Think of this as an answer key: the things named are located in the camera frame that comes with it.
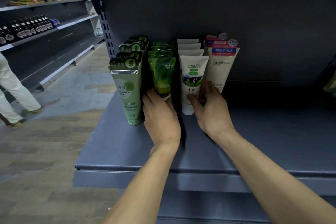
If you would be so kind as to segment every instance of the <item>wooden floor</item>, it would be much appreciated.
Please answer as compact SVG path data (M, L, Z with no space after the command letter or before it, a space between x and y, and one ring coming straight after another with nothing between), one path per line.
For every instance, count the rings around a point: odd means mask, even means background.
M101 223L118 190L73 188L72 179L102 113L97 108L29 120L1 139L1 224Z

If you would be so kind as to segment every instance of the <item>leg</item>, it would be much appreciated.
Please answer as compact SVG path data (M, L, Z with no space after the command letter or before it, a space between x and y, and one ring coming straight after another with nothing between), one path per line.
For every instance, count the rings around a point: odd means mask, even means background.
M10 69L6 59L0 64L0 85L15 97L19 103L28 111L35 111L41 108L33 95L22 86L19 79Z
M23 119L23 117L14 112L2 90L0 90L0 112L11 124Z

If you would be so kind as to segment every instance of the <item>lyolan logo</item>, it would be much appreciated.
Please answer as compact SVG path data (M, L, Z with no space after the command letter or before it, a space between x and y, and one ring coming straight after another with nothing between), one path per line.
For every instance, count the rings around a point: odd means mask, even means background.
M188 65L188 67L201 67L200 64L196 64L196 65Z

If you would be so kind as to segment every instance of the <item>shoe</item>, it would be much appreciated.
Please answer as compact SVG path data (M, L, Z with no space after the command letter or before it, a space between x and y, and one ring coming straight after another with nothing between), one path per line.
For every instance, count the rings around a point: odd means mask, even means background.
M28 111L26 110L27 113L30 113L30 114L39 114L41 112L43 112L43 108L41 107L40 109L37 109L37 110L34 110L34 111Z
M22 120L19 120L18 122L14 122L10 124L10 126L12 127L12 129L17 130L23 126L23 123L24 123L24 120L22 119Z

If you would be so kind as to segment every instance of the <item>green cleanser tube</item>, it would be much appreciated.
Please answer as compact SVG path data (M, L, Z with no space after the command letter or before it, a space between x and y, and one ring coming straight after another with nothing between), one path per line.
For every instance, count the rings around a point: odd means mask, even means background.
M141 74L134 58L110 60L110 70L124 106L127 121L136 126L142 122L140 79Z
M174 57L150 57L149 67L152 72L154 89L157 94L166 101L171 97L171 83L176 58Z

